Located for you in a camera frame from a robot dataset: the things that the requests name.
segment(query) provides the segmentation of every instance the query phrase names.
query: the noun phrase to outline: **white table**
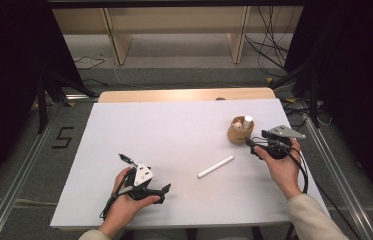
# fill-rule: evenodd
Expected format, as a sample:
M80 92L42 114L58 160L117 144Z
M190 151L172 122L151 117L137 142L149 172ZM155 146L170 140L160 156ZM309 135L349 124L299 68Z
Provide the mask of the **white table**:
M227 139L230 121L251 115L255 128L289 126L278 99L97 103L75 157L51 226L99 226L115 176L128 166L123 153L152 167L149 187L172 184L163 204L143 209L130 229L255 226L289 221L286 200L266 164L246 145ZM202 179L222 159L235 160ZM327 212L309 173L308 193Z

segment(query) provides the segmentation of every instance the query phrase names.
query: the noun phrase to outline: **hand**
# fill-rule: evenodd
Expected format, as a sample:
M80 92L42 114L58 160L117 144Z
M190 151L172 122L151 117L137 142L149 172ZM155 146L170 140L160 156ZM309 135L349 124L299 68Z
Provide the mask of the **hand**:
M128 167L118 174L112 192L116 191L118 185L129 170L130 168ZM108 237L114 238L119 230L133 220L134 216L140 209L157 202L159 199L160 197L158 196L149 196L136 201L130 198L127 194L119 196L112 204L105 221L98 230Z
M296 139L291 138L290 140L292 143L291 148L297 150L295 151L291 149L290 153L299 163L301 163L301 156L299 155L301 145ZM301 190L298 186L299 167L289 156L276 160L273 159L267 151L258 146L256 146L254 150L267 163L271 178L283 192L286 199L289 200L290 198L301 194Z

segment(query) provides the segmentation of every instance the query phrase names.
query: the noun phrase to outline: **beige sleeve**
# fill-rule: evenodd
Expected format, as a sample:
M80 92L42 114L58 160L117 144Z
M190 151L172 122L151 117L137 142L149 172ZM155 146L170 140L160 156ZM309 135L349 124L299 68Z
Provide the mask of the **beige sleeve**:
M98 230L89 230L85 232L79 240L111 240L107 235L103 234Z
M287 208L299 239L348 239L311 196L295 196L289 199Z

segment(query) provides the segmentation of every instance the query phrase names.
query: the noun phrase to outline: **white rod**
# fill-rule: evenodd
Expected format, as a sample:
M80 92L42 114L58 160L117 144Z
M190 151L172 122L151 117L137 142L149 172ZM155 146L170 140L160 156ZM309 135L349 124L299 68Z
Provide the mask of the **white rod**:
M220 168L221 166L223 166L223 165L227 164L228 162L232 161L233 159L235 159L235 156L230 156L230 157L228 157L228 158L226 158L226 159L220 161L219 163L215 164L214 166L212 166L212 167L210 167L210 168L208 168L208 169L206 169L206 170L200 172L200 173L198 174L198 178L203 178L203 177L205 177L205 175L207 175L208 173L210 173L210 172L212 172L212 171L214 171L214 170Z

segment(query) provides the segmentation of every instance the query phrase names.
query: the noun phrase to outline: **person's arm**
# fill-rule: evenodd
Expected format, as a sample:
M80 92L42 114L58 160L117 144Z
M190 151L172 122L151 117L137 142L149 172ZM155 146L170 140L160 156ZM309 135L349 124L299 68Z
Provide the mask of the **person's arm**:
M292 138L291 143L290 154L301 162L301 145ZM298 186L299 167L289 156L277 160L258 146L254 150L267 163L271 178L288 200L288 215L299 239L348 239L320 204L301 192Z
M130 168L126 168L118 174L113 192L129 170ZM159 199L160 197L158 196L149 196L137 201L130 198L127 194L119 196L112 204L108 216L98 230L90 230L84 233L80 240L108 240L114 238L117 232L133 220L139 210L157 202Z

